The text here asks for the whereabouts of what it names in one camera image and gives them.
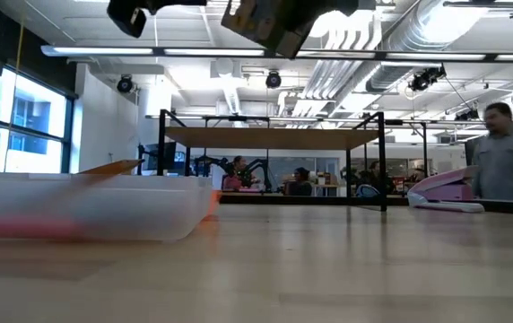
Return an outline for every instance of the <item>stapler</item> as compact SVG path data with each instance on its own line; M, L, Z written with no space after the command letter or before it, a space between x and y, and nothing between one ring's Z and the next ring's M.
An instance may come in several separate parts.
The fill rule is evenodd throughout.
M473 200L474 193L472 192L472 187L466 181L472 178L477 171L477 166L468 166L461 170L452 170L423 179L408 191L408 203L410 207L433 210L465 213L484 212L483 205L481 204L444 202L446 200Z

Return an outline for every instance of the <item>white wall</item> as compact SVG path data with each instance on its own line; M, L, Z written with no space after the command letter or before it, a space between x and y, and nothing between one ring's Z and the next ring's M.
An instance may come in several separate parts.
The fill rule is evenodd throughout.
M71 172L110 162L134 159L137 154L138 108L90 73L77 66Z

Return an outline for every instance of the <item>white plastic container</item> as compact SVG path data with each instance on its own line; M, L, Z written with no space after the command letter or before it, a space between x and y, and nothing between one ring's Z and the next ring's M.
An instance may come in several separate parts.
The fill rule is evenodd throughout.
M0 238L179 240L211 196L195 177L0 173Z

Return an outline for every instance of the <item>wooden table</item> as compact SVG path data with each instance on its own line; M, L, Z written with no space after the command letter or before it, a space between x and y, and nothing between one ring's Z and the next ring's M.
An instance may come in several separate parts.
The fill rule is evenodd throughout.
M513 214L223 205L174 243L0 241L0 323L512 321Z

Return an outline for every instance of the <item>man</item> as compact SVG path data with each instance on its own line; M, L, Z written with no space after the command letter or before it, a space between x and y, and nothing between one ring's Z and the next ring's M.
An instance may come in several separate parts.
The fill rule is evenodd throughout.
M474 152L479 171L474 194L483 199L513 201L513 116L509 105L493 103L483 115L489 135Z

